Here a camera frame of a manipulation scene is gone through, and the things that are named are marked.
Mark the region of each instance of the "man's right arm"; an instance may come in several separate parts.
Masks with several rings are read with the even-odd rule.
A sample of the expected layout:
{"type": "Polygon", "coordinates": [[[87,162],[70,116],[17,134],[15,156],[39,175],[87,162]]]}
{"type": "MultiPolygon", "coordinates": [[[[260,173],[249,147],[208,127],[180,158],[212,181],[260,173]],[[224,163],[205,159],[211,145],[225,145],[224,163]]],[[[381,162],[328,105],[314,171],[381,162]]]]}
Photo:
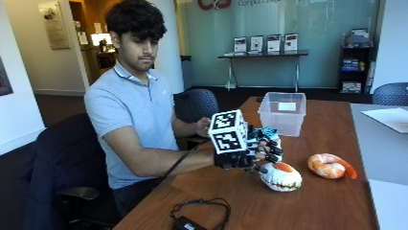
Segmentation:
{"type": "MultiPolygon", "coordinates": [[[[104,139],[130,170],[141,177],[163,176],[184,153],[187,153],[184,150],[144,148],[140,135],[132,126],[124,126],[111,131],[104,136],[104,139]]],[[[187,173],[215,165],[213,151],[212,145],[195,150],[172,174],[187,173]]]]}

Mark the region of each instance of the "white wall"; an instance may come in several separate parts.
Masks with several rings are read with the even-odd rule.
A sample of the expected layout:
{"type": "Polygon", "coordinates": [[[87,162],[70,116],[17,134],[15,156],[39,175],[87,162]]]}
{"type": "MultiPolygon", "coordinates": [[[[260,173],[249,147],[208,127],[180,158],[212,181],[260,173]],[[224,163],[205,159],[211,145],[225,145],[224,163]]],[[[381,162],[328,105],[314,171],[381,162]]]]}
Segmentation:
{"type": "Polygon", "coordinates": [[[408,1],[387,0],[371,92],[383,84],[408,81],[407,22],[408,1]]]}
{"type": "Polygon", "coordinates": [[[35,92],[55,95],[83,95],[88,87],[88,80],[70,1],[59,1],[71,45],[71,49],[64,50],[51,50],[48,44],[39,4],[50,1],[2,1],[10,15],[17,43],[35,92]]]}
{"type": "Polygon", "coordinates": [[[17,39],[0,1],[0,57],[15,93],[0,97],[0,154],[36,140],[44,122],[27,77],[17,39]]]}

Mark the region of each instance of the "robotic hand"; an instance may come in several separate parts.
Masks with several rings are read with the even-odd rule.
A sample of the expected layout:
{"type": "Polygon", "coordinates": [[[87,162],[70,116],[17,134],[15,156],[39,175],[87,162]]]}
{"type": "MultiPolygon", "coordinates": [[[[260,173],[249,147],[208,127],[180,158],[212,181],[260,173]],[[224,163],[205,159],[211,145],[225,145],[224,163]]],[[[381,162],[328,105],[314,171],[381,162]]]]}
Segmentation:
{"type": "Polygon", "coordinates": [[[284,150],[277,129],[272,126],[253,129],[240,110],[217,113],[212,117],[209,136],[216,147],[215,165],[228,170],[241,168],[264,173],[254,162],[282,161],[284,150]]]}
{"type": "Polygon", "coordinates": [[[264,172],[265,168],[256,164],[260,160],[272,163],[282,161],[284,150],[280,148],[280,140],[273,139],[268,133],[276,129],[270,126],[257,128],[249,133],[252,139],[248,140],[245,150],[231,151],[227,153],[215,152],[215,165],[225,170],[241,168],[249,172],[254,170],[264,172]]]}

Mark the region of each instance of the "man's left hand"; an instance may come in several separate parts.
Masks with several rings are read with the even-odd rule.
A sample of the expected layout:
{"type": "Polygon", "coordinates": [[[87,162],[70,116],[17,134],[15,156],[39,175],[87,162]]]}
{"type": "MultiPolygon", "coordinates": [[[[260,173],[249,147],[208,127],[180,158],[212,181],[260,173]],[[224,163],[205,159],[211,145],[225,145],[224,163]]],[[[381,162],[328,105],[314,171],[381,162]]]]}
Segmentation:
{"type": "Polygon", "coordinates": [[[203,117],[197,121],[197,134],[200,134],[203,137],[208,137],[208,128],[211,123],[212,120],[207,117],[203,117]]]}

